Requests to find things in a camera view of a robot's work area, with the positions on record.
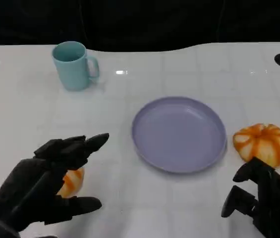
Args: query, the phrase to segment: mug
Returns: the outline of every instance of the mug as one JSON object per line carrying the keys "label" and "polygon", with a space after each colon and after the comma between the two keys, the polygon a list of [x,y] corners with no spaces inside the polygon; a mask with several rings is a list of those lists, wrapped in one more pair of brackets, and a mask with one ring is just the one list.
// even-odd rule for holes
{"label": "mug", "polygon": [[[80,91],[87,88],[90,81],[99,77],[97,59],[87,56],[87,50],[82,43],[66,41],[57,45],[52,51],[59,79],[68,91]],[[95,76],[90,76],[88,61],[94,64]]]}

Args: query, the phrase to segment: orange striped pumpkin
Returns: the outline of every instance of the orange striped pumpkin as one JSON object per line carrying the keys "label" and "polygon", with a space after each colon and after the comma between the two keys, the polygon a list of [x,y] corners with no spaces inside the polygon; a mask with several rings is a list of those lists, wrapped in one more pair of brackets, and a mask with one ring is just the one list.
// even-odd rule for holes
{"label": "orange striped pumpkin", "polygon": [[82,186],[84,175],[85,172],[83,167],[78,170],[68,170],[63,178],[64,184],[57,195],[61,195],[63,198],[69,198],[76,195]]}
{"label": "orange striped pumpkin", "polygon": [[241,129],[233,136],[233,145],[246,162],[254,156],[266,164],[280,165],[280,128],[273,124],[255,124]]}

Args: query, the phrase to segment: lavender plate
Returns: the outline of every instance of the lavender plate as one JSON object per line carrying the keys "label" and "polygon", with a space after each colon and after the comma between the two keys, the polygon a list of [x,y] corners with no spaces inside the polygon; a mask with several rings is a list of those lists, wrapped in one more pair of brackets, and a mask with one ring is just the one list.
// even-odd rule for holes
{"label": "lavender plate", "polygon": [[224,156],[226,134],[219,116],[205,104],[184,97],[155,100],[132,124],[138,154],[173,173],[196,172]]}

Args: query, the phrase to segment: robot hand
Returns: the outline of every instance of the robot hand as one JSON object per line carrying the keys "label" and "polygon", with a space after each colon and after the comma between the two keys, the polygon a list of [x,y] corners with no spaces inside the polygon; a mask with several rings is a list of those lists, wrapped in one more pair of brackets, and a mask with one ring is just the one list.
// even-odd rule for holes
{"label": "robot hand", "polygon": [[234,210],[253,218],[253,225],[266,238],[280,238],[280,175],[257,158],[235,174],[234,182],[252,180],[258,185],[258,200],[247,191],[233,186],[222,209],[222,217]]}
{"label": "robot hand", "polygon": [[99,209],[97,198],[56,194],[66,172],[86,164],[108,138],[106,133],[87,140],[85,136],[53,139],[32,159],[21,160],[0,188],[0,238],[19,237],[18,232],[33,222],[58,223]]}

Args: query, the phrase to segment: white table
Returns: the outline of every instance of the white table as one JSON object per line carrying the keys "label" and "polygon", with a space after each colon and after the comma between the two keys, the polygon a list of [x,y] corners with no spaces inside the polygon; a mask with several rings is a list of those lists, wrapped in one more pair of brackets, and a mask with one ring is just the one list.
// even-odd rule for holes
{"label": "white table", "polygon": [[[70,222],[30,225],[23,238],[261,238],[251,219],[220,217],[243,164],[231,135],[254,123],[280,126],[280,43],[207,44],[163,53],[104,53],[101,80],[67,92],[51,59],[53,46],[0,46],[0,185],[20,159],[51,138],[109,132],[90,157],[79,195],[103,208]],[[138,159],[130,137],[135,113],[169,95],[199,99],[222,118],[228,150],[202,173],[175,176]],[[255,194],[256,186],[240,186]]]}

